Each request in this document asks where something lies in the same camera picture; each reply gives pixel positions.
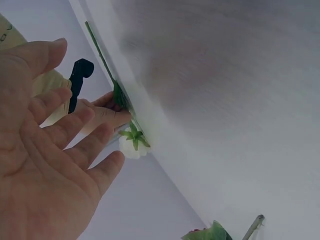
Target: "white surface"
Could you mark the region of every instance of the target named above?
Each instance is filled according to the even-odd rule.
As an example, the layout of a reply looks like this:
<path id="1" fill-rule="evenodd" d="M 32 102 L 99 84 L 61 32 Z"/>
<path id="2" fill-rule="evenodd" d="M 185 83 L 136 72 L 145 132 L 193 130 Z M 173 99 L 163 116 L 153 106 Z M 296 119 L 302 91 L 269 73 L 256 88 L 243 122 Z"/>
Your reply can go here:
<path id="1" fill-rule="evenodd" d="M 95 65 L 81 96 L 94 100 L 110 91 L 108 81 L 66 0 L 0 0 L 1 13 L 29 40 L 65 37 L 68 51 L 58 70 L 68 78 L 73 64 L 86 58 Z M 116 141 L 96 162 L 118 149 Z M 175 240 L 203 223 L 151 155 L 127 160 L 103 197 L 80 240 Z"/>
<path id="2" fill-rule="evenodd" d="M 318 237 L 318 0 L 80 2 L 206 224 L 237 240 L 262 213 L 257 240 Z"/>

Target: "green sepal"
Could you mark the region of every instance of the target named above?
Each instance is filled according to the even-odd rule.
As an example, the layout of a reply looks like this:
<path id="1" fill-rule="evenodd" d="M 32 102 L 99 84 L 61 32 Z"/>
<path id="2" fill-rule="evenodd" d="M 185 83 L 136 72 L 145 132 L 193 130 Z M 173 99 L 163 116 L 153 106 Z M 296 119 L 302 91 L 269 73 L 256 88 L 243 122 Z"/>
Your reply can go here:
<path id="1" fill-rule="evenodd" d="M 139 141 L 138 141 L 137 139 L 134 139 L 134 140 L 133 140 L 134 150 L 138 151 L 138 146 L 139 146 Z"/>
<path id="2" fill-rule="evenodd" d="M 140 142 L 142 142 L 143 145 L 146 146 L 147 148 L 150 148 L 149 143 L 145 140 L 145 138 L 143 136 L 139 136 L 136 139 L 138 139 Z"/>

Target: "green leaf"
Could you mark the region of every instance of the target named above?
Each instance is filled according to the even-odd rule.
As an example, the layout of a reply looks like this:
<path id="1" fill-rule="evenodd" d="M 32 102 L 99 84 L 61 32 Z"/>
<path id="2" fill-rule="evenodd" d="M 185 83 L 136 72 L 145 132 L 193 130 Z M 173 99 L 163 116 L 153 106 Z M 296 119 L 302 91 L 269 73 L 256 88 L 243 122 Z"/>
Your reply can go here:
<path id="1" fill-rule="evenodd" d="M 130 122 L 130 129 L 131 129 L 133 136 L 136 137 L 138 134 L 138 130 L 133 122 Z"/>
<path id="2" fill-rule="evenodd" d="M 213 222 L 212 225 L 212 240 L 226 240 L 227 233 L 226 230 L 217 221 Z"/>
<path id="3" fill-rule="evenodd" d="M 133 147 L 134 147 L 134 150 L 138 151 L 138 146 L 139 146 L 139 142 L 137 139 L 134 139 L 133 140 Z"/>
<path id="4" fill-rule="evenodd" d="M 150 148 L 149 143 L 146 141 L 146 139 L 145 139 L 143 136 L 139 136 L 139 137 L 136 138 L 136 139 L 138 139 L 140 142 L 142 142 L 143 145 L 145 145 L 147 148 Z"/>
<path id="5" fill-rule="evenodd" d="M 134 137 L 135 137 L 135 138 L 138 138 L 138 137 L 140 137 L 140 136 L 142 136 L 142 135 L 143 135 L 142 131 L 138 131 L 137 134 L 136 134 L 136 136 L 134 136 Z"/>
<path id="6" fill-rule="evenodd" d="M 226 233 L 226 240 L 232 240 L 232 237 L 229 235 L 229 233 L 227 231 L 225 231 Z"/>
<path id="7" fill-rule="evenodd" d="M 114 102 L 120 106 L 120 108 L 127 107 L 126 97 L 120 85 L 115 80 L 113 80 L 113 99 L 114 99 Z"/>
<path id="8" fill-rule="evenodd" d="M 119 134 L 121 135 L 121 136 L 126 136 L 126 137 L 128 137 L 128 138 L 132 138 L 132 139 L 134 139 L 134 135 L 132 134 L 132 132 L 130 132 L 130 131 L 119 131 Z"/>
<path id="9" fill-rule="evenodd" d="M 204 229 L 200 231 L 189 232 L 183 236 L 182 240 L 215 240 L 211 238 L 211 229 Z"/>

